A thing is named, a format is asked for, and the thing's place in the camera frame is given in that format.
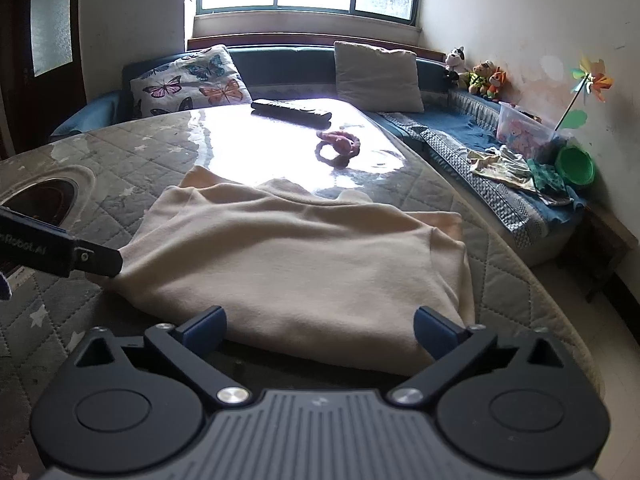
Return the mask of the beige knit garment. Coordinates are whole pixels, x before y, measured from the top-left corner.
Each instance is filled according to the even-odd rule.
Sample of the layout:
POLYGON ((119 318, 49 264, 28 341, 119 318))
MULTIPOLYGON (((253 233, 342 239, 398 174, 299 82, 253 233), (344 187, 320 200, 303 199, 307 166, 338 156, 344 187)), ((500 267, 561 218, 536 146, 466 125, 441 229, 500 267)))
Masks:
POLYGON ((181 324, 224 309, 239 344, 324 364, 411 375, 422 306, 475 320, 460 214, 402 211, 347 190, 334 200, 287 180, 251 188, 192 168, 166 188, 101 286, 181 324))

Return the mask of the crumpled clothes on sofa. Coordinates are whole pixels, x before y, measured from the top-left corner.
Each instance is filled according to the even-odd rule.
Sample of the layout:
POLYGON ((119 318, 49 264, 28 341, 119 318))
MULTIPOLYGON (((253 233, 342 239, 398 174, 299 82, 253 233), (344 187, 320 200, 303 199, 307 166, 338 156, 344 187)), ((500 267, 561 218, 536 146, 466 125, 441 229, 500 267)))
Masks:
POLYGON ((574 202, 566 184, 552 166, 526 159, 505 145, 481 152, 469 150, 466 161, 472 174, 536 195, 550 207, 574 202))

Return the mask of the round induction hotpot cooker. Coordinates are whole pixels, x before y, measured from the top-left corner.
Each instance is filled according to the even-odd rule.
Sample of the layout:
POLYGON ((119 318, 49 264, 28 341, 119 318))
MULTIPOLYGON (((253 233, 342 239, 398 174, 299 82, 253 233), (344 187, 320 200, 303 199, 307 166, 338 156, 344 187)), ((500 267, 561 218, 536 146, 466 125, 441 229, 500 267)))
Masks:
POLYGON ((50 178, 27 185, 4 198, 1 206, 51 226, 62 226, 76 198, 75 183, 62 178, 50 178))

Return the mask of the dark wooden door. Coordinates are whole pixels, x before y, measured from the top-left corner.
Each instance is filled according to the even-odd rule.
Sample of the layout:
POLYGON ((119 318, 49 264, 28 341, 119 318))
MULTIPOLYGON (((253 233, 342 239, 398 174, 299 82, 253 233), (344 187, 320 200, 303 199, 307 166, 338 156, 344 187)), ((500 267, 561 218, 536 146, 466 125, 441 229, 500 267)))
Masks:
POLYGON ((1 154, 48 143, 86 104, 79 0, 1 0, 1 154))

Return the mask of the butterfly print pillow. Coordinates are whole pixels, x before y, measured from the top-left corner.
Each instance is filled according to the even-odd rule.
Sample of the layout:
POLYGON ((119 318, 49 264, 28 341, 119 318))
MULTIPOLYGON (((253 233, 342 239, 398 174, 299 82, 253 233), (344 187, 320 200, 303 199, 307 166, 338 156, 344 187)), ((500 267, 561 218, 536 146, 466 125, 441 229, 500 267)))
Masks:
POLYGON ((225 46, 186 53, 130 80, 134 116, 147 118, 252 102, 225 46))

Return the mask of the green plastic bowl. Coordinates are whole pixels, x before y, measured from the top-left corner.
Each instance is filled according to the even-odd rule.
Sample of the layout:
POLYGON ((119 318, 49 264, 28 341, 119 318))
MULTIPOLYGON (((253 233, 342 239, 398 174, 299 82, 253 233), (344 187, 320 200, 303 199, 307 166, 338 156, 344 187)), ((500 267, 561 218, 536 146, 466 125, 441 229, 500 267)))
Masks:
POLYGON ((554 164, 563 181, 578 188, 592 185, 596 177, 596 165, 591 156, 576 145, 563 146, 554 164))

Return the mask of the blue sofa bench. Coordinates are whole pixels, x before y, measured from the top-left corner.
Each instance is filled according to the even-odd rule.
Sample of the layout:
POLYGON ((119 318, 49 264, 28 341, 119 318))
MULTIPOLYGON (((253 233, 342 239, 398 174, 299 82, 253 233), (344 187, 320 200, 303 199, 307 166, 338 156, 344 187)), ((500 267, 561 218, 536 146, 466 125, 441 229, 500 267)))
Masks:
MULTIPOLYGON (((255 98, 333 98, 330 47, 243 46, 228 50, 255 98)), ((559 255, 575 233, 586 202, 570 191, 565 200, 510 188, 472 174, 469 151, 500 148, 499 107, 452 85, 445 67, 420 58, 421 113, 374 113, 372 119, 442 174, 530 266, 559 255)))

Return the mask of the clear plastic toy box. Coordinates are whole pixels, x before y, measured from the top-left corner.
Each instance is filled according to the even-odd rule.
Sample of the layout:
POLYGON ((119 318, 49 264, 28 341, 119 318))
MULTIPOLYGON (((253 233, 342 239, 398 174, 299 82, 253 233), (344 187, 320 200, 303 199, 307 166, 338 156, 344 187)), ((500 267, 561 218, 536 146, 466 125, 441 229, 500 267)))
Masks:
POLYGON ((506 102, 500 102, 497 140, 525 159, 552 164, 567 138, 506 102))

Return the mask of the black remote control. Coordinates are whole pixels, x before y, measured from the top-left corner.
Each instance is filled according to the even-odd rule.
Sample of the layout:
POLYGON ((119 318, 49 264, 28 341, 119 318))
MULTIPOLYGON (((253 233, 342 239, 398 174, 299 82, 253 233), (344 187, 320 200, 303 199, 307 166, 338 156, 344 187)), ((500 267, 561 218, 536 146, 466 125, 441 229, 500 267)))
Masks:
POLYGON ((292 122, 296 125, 317 129, 326 129, 331 125, 331 112, 303 108, 285 102, 258 99, 250 103, 250 108, 255 115, 292 122))

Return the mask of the orange plush toys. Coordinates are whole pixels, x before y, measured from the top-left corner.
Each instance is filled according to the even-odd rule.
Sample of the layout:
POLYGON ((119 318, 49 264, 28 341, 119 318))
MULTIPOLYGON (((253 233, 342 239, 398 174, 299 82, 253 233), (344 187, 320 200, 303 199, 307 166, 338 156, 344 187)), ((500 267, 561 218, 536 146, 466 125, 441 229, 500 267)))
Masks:
POLYGON ((506 71, 489 60, 475 65, 469 72, 468 91, 473 96, 498 102, 501 91, 506 88, 506 71))

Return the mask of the grey plain cushion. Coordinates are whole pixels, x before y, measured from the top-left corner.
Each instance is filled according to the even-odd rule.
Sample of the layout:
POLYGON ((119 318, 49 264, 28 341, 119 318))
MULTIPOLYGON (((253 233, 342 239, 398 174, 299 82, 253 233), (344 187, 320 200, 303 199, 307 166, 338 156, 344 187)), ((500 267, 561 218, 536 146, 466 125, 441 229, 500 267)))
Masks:
POLYGON ((413 52, 356 42, 334 42, 337 96, 358 110, 422 113, 418 64, 413 52))

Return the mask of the black white plush toy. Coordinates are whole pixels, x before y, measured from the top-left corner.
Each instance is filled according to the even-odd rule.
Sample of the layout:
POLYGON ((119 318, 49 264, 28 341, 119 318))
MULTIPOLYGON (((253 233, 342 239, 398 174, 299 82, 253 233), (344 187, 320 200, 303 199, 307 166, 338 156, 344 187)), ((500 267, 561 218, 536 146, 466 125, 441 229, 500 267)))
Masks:
POLYGON ((464 47, 454 48, 446 55, 445 67, 451 87, 469 89, 471 72, 465 65, 464 47))

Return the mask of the colourful pinwheel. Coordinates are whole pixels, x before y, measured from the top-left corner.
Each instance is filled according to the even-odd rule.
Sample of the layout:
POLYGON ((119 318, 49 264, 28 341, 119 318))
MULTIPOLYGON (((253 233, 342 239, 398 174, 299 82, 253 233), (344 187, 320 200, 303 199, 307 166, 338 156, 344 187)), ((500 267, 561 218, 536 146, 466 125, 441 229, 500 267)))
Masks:
POLYGON ((572 89, 570 102, 554 126, 555 131, 582 128, 588 122, 588 113, 585 110, 587 99, 593 96, 597 101, 604 103, 604 92, 610 90, 614 84, 614 79, 606 72, 602 58, 592 60, 582 55, 578 65, 570 73, 576 81, 576 86, 572 89))

